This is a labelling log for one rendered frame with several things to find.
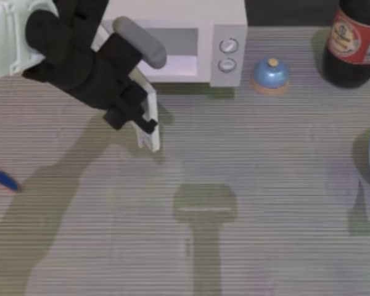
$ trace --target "soda bottle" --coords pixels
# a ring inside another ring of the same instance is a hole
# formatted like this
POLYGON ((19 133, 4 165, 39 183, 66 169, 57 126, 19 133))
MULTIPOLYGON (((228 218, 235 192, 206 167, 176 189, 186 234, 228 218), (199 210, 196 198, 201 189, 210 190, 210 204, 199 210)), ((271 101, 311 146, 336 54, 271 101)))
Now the soda bottle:
POLYGON ((341 88, 358 88, 370 79, 370 0, 340 0, 322 70, 341 88))

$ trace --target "blue brush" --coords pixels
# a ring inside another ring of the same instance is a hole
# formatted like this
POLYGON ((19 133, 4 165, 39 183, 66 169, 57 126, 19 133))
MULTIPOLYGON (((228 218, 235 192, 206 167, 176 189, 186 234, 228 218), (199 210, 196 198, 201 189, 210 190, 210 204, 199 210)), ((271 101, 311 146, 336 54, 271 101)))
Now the blue brush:
POLYGON ((19 191, 20 186, 16 180, 11 178, 8 174, 0 170, 0 185, 4 186, 5 188, 8 188, 11 191, 19 191))

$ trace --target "microwave control panel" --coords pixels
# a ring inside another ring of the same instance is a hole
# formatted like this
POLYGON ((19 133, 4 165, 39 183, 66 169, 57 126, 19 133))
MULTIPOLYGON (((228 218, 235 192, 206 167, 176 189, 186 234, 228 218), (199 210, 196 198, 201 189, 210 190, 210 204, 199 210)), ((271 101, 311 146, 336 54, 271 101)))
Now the microwave control panel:
POLYGON ((216 25, 213 39, 211 86, 239 86, 244 63, 246 25, 216 25))

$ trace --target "microwave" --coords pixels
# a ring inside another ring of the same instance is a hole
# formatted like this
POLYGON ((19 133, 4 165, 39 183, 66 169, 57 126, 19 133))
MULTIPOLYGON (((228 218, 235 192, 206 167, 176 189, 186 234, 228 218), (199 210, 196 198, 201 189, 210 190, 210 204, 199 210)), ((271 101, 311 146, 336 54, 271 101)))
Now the microwave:
POLYGON ((110 0, 95 42, 113 33, 112 23, 120 16, 165 46, 163 68, 138 65, 151 83, 240 85, 248 32, 244 0, 110 0))

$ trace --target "dark background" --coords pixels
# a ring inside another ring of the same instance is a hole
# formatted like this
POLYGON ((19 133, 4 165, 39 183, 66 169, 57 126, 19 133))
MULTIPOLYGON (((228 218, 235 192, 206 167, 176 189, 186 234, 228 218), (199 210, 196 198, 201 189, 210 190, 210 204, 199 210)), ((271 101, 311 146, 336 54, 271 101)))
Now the dark background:
POLYGON ((245 2, 250 26, 330 26, 338 4, 338 0, 245 0, 245 2))

